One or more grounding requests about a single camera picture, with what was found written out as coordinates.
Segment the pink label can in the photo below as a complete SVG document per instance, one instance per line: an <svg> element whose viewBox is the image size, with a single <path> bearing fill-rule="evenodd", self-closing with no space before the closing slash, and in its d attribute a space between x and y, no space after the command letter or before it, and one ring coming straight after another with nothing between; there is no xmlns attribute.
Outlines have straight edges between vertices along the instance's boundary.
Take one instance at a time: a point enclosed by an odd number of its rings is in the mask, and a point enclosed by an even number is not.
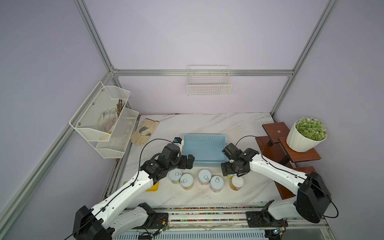
<svg viewBox="0 0 384 240"><path fill-rule="evenodd" d="M209 185L211 182L212 174L209 170L203 169L198 174L199 183L201 185Z"/></svg>
<svg viewBox="0 0 384 240"><path fill-rule="evenodd" d="M224 187L224 180L220 176L213 176L210 180L210 188L214 193L219 193Z"/></svg>

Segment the orange label can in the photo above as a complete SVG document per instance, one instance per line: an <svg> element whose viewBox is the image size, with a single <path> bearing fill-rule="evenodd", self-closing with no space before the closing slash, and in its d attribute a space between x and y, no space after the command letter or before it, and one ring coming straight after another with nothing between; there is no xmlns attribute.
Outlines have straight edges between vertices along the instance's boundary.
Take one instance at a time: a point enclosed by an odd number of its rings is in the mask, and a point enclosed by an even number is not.
<svg viewBox="0 0 384 240"><path fill-rule="evenodd" d="M191 174L183 174L180 178L181 187L190 190L194 186L194 178Z"/></svg>

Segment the light blue plastic basket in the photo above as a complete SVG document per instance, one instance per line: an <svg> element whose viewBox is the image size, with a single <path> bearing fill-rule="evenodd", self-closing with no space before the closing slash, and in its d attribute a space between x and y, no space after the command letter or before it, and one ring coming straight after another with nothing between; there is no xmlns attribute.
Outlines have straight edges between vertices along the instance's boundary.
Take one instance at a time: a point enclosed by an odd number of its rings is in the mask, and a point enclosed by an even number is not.
<svg viewBox="0 0 384 240"><path fill-rule="evenodd" d="M228 159L223 153L227 145L225 135L187 134L184 135L182 155L193 155L193 167L220 167Z"/></svg>

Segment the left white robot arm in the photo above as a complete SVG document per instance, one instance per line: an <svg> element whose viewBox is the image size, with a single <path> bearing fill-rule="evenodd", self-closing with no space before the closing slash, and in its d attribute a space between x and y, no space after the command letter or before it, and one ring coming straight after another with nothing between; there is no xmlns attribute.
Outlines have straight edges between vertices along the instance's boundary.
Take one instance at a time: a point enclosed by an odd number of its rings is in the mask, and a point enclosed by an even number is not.
<svg viewBox="0 0 384 240"><path fill-rule="evenodd" d="M91 208L81 207L75 215L71 234L76 240L112 240L130 229L151 225L155 211L139 204L124 213L125 208L141 193L150 189L174 169L192 169L193 155L182 155L179 144L167 144L161 153L145 161L136 175L105 200Z"/></svg>

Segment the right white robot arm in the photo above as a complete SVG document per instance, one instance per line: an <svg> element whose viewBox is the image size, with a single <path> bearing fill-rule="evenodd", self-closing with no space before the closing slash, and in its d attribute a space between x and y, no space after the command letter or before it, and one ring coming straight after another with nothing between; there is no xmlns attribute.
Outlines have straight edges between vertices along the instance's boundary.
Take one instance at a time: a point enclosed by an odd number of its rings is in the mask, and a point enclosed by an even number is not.
<svg viewBox="0 0 384 240"><path fill-rule="evenodd" d="M262 210L264 225L287 218L303 218L317 224L332 203L322 177L315 172L306 174L274 162L251 148L242 151L234 144L227 145L223 154L228 159L221 164L224 176L241 177L249 172L264 175L295 194L294 197L269 201Z"/></svg>

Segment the green label can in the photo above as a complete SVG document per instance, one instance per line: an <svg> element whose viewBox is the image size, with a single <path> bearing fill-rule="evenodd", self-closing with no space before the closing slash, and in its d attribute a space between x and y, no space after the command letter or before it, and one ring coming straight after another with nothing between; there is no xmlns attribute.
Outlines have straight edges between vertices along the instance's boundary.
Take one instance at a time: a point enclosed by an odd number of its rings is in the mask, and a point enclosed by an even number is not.
<svg viewBox="0 0 384 240"><path fill-rule="evenodd" d="M169 172L169 179L171 183L177 185L177 184L180 184L182 175L183 173L180 169L174 169Z"/></svg>

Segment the upside-down orange can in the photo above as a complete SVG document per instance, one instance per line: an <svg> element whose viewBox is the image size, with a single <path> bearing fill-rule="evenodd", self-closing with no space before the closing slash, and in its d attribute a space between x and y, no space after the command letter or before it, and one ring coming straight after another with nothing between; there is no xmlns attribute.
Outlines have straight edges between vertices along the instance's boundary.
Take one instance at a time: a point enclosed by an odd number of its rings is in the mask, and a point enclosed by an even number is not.
<svg viewBox="0 0 384 240"><path fill-rule="evenodd" d="M244 179L242 177L233 176L231 178L230 187L234 191L240 190L244 186Z"/></svg>

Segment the yellow plastic scoop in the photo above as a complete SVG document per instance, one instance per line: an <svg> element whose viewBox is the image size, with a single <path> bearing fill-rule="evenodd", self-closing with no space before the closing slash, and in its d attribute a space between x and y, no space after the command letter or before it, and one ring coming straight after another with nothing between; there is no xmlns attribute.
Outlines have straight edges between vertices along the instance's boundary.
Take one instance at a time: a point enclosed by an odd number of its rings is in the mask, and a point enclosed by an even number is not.
<svg viewBox="0 0 384 240"><path fill-rule="evenodd" d="M147 192L156 192L158 188L159 188L159 183L156 183L151 188L147 189Z"/></svg>

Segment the brown wooden step shelf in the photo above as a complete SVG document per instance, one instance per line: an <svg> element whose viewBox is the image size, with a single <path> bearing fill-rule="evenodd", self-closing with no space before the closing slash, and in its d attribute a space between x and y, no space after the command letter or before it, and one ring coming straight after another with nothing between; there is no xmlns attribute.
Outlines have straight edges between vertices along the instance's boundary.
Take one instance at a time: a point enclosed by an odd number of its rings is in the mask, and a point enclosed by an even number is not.
<svg viewBox="0 0 384 240"><path fill-rule="evenodd" d="M316 171L312 166L302 168L294 166L294 164L301 162L320 160L321 157L315 149L304 153L292 150L286 143L290 130L285 123L263 124L262 127L267 135L258 137L256 140L266 158L306 174Z"/></svg>

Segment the beige work glove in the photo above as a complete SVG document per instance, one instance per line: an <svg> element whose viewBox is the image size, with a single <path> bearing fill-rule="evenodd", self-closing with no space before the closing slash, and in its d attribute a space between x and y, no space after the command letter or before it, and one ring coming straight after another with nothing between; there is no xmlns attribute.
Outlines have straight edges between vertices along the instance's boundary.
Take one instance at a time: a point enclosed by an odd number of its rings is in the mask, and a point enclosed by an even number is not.
<svg viewBox="0 0 384 240"><path fill-rule="evenodd" d="M131 143L135 146L144 146L157 129L159 121L145 118L138 129L131 136Z"/></svg>

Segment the clear plastic bag in shelf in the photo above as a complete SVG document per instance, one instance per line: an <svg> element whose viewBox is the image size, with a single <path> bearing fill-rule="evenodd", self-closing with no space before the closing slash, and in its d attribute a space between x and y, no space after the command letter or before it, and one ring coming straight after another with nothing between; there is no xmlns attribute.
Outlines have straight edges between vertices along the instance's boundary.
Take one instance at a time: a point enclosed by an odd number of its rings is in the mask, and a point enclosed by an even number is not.
<svg viewBox="0 0 384 240"><path fill-rule="evenodd" d="M98 128L102 132L111 133L118 119L117 109L106 110L98 120Z"/></svg>

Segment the white pot green plant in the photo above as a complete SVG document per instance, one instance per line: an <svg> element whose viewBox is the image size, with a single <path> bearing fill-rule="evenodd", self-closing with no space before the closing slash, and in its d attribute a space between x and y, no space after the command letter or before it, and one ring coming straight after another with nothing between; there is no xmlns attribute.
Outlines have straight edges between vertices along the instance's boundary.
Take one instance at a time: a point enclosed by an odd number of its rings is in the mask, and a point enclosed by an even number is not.
<svg viewBox="0 0 384 240"><path fill-rule="evenodd" d="M292 126L286 143L295 152L307 152L327 138L325 125L315 118L301 118Z"/></svg>

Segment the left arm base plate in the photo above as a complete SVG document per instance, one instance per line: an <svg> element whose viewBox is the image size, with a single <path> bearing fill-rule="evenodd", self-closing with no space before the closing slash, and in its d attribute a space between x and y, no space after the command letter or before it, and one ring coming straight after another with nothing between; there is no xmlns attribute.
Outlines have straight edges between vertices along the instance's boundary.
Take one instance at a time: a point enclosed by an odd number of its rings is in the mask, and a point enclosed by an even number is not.
<svg viewBox="0 0 384 240"><path fill-rule="evenodd" d="M137 227L137 229L160 229L163 226L163 222L167 223L168 219L168 213L155 213L148 216L146 222L142 226Z"/></svg>

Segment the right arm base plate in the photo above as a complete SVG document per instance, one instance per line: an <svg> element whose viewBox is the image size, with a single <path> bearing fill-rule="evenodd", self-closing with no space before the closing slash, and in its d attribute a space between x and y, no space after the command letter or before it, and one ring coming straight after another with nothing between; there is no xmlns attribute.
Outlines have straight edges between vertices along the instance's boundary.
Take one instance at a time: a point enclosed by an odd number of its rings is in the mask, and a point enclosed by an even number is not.
<svg viewBox="0 0 384 240"><path fill-rule="evenodd" d="M269 213L264 212L246 212L246 218L249 228L280 228L288 226L286 219L276 220Z"/></svg>

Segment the aluminium frame rail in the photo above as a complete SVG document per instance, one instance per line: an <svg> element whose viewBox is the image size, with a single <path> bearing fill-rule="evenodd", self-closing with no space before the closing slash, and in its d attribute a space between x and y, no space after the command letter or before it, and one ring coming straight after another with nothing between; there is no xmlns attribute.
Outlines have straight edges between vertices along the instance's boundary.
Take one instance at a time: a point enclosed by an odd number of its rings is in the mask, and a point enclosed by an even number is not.
<svg viewBox="0 0 384 240"><path fill-rule="evenodd" d="M159 77L159 76L188 76L188 75L229 75L236 77L289 77L293 70L115 70L116 76L122 77Z"/></svg>

